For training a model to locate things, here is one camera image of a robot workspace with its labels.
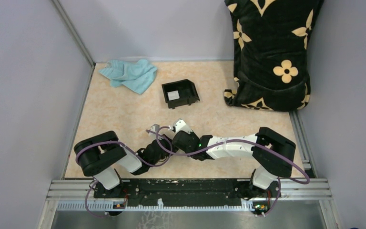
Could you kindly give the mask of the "grey credit card stack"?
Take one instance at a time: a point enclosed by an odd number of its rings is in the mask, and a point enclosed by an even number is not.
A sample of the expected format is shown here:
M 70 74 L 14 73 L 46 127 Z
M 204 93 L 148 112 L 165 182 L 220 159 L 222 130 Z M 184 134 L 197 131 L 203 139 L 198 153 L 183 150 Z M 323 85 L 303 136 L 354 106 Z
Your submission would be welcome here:
M 180 99 L 179 91 L 175 90 L 167 92 L 167 98 L 169 101 Z

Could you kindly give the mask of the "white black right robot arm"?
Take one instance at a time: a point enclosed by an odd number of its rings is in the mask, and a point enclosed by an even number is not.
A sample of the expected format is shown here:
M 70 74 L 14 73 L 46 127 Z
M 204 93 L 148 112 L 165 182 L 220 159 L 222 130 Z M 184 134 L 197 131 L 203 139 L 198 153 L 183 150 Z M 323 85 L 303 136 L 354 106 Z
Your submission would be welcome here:
M 252 173 L 249 190 L 261 197 L 270 184 L 279 177 L 290 178 L 296 145 L 276 131 L 261 127 L 253 135 L 217 137 L 183 130 L 176 133 L 172 145 L 190 157 L 204 161 L 226 157 L 253 158 L 260 166 Z

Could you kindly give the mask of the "black plastic card box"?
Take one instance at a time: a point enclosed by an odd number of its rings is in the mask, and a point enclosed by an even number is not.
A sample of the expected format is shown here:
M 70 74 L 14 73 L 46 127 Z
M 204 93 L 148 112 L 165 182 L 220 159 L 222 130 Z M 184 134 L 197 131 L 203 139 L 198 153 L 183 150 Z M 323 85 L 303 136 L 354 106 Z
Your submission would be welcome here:
M 176 107 L 183 105 L 191 105 L 200 101 L 200 96 L 196 90 L 195 83 L 188 80 L 179 80 L 170 83 L 162 84 L 162 90 L 165 102 L 169 109 L 175 109 Z M 167 92 L 179 91 L 180 99 L 169 101 L 167 98 Z

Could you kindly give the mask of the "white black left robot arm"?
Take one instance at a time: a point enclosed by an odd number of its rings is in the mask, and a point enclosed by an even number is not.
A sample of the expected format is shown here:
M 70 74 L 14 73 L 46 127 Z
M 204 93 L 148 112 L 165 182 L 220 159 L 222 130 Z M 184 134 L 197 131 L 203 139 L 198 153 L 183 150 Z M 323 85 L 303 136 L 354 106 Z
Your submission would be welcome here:
M 133 151 L 119 141 L 114 131 L 108 131 L 78 142 L 73 148 L 76 163 L 86 177 L 95 178 L 111 197 L 119 197 L 124 185 L 113 164 L 124 167 L 133 175 L 148 172 L 151 167 L 160 167 L 168 159 L 156 140 L 147 147 Z

